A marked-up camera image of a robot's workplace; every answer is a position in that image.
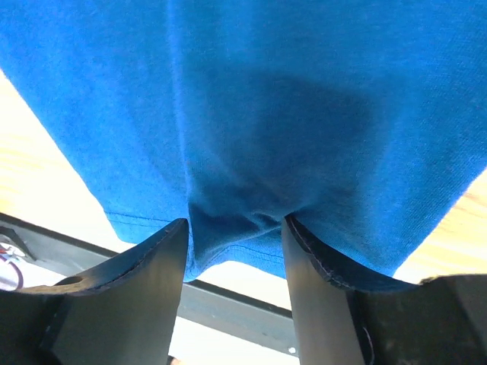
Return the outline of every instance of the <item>cable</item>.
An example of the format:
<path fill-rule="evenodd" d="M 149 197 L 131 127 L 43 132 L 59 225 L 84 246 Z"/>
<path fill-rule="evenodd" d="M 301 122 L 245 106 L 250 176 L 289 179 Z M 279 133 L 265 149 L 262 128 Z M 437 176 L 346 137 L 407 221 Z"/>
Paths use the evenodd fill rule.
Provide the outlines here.
<path fill-rule="evenodd" d="M 5 254 L 7 252 L 4 249 L 0 249 L 0 254 L 2 254 L 2 253 Z M 22 289 L 24 287 L 24 276 L 22 275 L 22 271 L 19 269 L 19 267 L 16 264 L 14 264 L 12 261 L 9 261 L 7 258 L 5 258 L 2 255 L 0 255 L 0 260 L 7 263 L 7 265 L 10 265 L 15 270 L 15 273 L 18 276 L 17 287 L 15 288 L 15 290 Z"/>

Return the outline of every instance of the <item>black metal bar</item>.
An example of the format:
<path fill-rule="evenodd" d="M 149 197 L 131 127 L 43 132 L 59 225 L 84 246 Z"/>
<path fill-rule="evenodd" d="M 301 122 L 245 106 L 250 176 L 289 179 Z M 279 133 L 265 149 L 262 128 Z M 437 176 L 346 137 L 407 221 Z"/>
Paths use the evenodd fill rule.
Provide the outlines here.
<path fill-rule="evenodd" d="M 291 311 L 205 283 L 183 286 L 178 316 L 298 356 Z"/>
<path fill-rule="evenodd" d="M 36 258 L 35 265 L 66 276 L 99 265 L 117 252 L 0 214 Z M 298 356 L 291 311 L 201 281 L 183 285 L 181 318 Z"/>

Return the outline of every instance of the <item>stitching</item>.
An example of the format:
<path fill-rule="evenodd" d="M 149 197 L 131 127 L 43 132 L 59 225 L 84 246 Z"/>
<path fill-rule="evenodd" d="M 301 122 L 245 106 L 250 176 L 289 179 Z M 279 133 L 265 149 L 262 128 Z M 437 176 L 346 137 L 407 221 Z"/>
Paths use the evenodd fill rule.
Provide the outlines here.
<path fill-rule="evenodd" d="M 213 262 L 216 259 L 218 259 L 220 256 L 224 255 L 228 251 L 246 252 L 246 253 L 249 253 L 252 257 L 254 257 L 256 259 L 260 259 L 260 260 L 264 260 L 264 261 L 267 261 L 267 262 L 271 262 L 273 264 L 282 264 L 284 262 L 284 259 L 283 258 L 280 258 L 280 256 L 269 255 L 269 254 L 266 254 L 266 253 L 263 253 L 263 252 L 260 252 L 260 251 L 255 251 L 255 250 L 252 250 L 252 249 L 248 249 L 247 247 L 243 247 L 243 246 L 231 245 L 231 246 L 225 247 L 222 251 L 220 251 L 219 253 L 216 253 L 215 255 L 213 255 L 213 257 L 208 261 L 208 263 L 205 266 L 203 266 L 202 272 L 205 271 L 206 269 L 208 269 L 210 266 L 213 266 Z M 277 259 L 280 259 L 280 260 L 266 259 L 265 257 L 260 257 L 260 256 L 257 256 L 257 255 L 254 255 L 254 253 L 259 253 L 260 255 L 267 256 L 268 258 L 274 257 L 274 258 L 277 258 Z"/>
<path fill-rule="evenodd" d="M 299 232 L 298 229 L 296 229 L 294 227 L 294 224 L 293 224 L 293 228 L 294 228 L 294 231 L 298 234 L 299 238 L 301 239 L 301 242 L 306 246 L 306 248 L 308 249 L 308 251 L 310 252 L 310 254 L 313 256 L 314 258 L 314 261 L 320 266 L 320 268 L 326 273 L 326 275 L 329 277 L 329 279 L 334 282 L 335 284 L 338 284 L 340 286 L 343 286 L 343 287 L 347 287 L 348 289 L 350 290 L 354 290 L 355 287 L 349 285 L 346 283 L 345 280 L 343 280 L 342 276 L 341 275 L 338 275 L 337 273 L 335 272 L 330 272 L 329 270 L 326 270 L 323 266 L 323 263 L 321 262 L 321 260 L 319 260 L 315 255 L 314 255 L 314 252 L 313 250 L 311 249 L 311 246 L 310 244 L 308 245 L 307 241 L 305 240 L 304 237 L 302 237 L 301 233 Z"/>
<path fill-rule="evenodd" d="M 265 255 L 265 256 L 268 256 L 268 257 L 275 257 L 275 258 L 279 259 L 280 261 L 284 261 L 284 259 L 282 258 L 282 256 L 279 256 L 279 255 L 271 255 L 270 253 L 260 252 L 260 251 L 257 251 L 256 249 L 249 249 L 248 247 L 245 247 L 245 246 L 231 244 L 229 247 L 239 247 L 241 249 L 244 249 L 245 251 L 251 251 L 251 252 L 254 252 L 254 253 L 259 253 L 260 255 Z"/>
<path fill-rule="evenodd" d="M 115 214 L 115 215 L 121 215 L 122 217 L 129 217 L 129 218 L 137 218 L 137 219 L 144 219 L 146 221 L 160 221 L 160 222 L 167 222 L 170 223 L 172 221 L 168 221 L 166 219 L 158 219 L 158 218 L 147 218 L 147 217 L 139 217 L 137 215 L 130 215 L 130 214 L 124 214 L 124 213 L 116 213 L 115 211 L 104 211 L 105 214 Z"/>
<path fill-rule="evenodd" d="M 109 219 L 108 220 L 112 223 L 121 223 L 121 224 L 128 224 L 129 226 L 138 226 L 138 227 L 150 227 L 150 228 L 162 228 L 163 226 L 161 225 L 149 225 L 149 224 L 138 224 L 138 223 L 129 223 L 129 222 L 122 222 L 122 221 L 115 221 L 113 219 Z"/>

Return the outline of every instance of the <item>red wire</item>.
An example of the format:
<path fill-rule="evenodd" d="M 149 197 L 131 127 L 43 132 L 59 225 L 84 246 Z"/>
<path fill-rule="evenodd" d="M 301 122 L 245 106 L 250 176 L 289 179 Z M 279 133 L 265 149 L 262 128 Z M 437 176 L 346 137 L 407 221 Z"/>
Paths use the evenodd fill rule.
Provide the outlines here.
<path fill-rule="evenodd" d="M 0 253 L 6 253 L 6 252 L 4 249 L 3 250 L 0 249 Z M 1 255 L 0 255 L 0 259 L 3 262 L 7 262 L 7 259 Z M 22 289 L 22 287 L 24 287 L 24 276 L 22 275 L 22 271 L 12 261 L 10 261 L 8 264 L 11 265 L 11 267 L 15 270 L 15 272 L 17 273 L 17 276 L 18 276 L 18 283 L 17 283 L 17 287 L 15 288 L 15 290 Z"/>

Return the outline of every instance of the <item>wooden surface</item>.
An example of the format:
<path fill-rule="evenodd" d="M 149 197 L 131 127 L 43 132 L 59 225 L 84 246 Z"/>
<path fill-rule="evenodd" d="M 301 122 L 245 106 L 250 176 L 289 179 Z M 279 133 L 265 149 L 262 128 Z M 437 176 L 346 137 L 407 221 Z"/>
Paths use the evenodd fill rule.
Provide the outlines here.
<path fill-rule="evenodd" d="M 1 212 L 116 251 L 130 246 L 118 240 L 100 204 L 1 72 L 0 128 Z M 419 282 L 438 275 L 487 273 L 486 237 L 487 171 L 396 277 Z"/>

